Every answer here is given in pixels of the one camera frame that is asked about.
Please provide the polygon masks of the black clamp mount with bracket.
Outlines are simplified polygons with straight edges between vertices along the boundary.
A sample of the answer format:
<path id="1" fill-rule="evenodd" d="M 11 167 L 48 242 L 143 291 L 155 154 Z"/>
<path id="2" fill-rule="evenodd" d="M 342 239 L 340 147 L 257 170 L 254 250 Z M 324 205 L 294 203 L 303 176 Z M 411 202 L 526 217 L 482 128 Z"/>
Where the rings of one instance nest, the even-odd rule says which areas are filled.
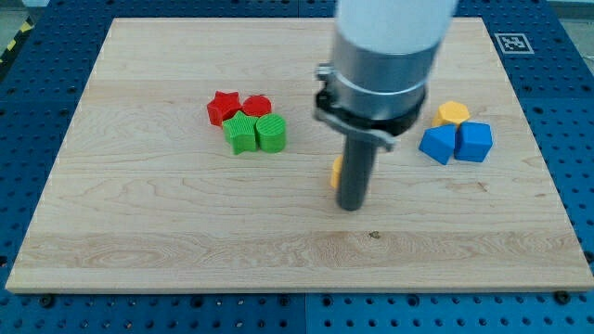
<path id="1" fill-rule="evenodd" d="M 330 63 L 315 70 L 323 88 L 316 93 L 314 118 L 350 139 L 394 149 L 411 128 L 426 97 L 425 83 L 398 92 L 378 92 L 349 82 Z"/>

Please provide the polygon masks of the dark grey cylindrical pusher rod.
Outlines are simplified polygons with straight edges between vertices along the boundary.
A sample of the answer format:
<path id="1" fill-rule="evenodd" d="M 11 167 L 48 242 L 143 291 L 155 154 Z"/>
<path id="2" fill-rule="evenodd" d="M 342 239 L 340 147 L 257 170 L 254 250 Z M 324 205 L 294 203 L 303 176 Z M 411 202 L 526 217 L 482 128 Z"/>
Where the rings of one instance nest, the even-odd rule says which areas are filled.
<path id="1" fill-rule="evenodd" d="M 346 137 L 336 195 L 337 203 L 342 209 L 357 211 L 362 207 L 376 152 L 375 145 L 352 136 Z"/>

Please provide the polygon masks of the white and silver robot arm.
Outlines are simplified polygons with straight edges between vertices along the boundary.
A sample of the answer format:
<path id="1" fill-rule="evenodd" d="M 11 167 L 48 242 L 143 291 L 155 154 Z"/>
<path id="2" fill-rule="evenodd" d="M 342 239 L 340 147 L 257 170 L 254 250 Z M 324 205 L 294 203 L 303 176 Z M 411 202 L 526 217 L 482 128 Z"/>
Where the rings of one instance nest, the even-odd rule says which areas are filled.
<path id="1" fill-rule="evenodd" d="M 336 201 L 356 211 L 365 201 L 378 148 L 417 120 L 437 51 L 458 0 L 340 0 L 329 61 L 314 117 L 345 137 Z"/>

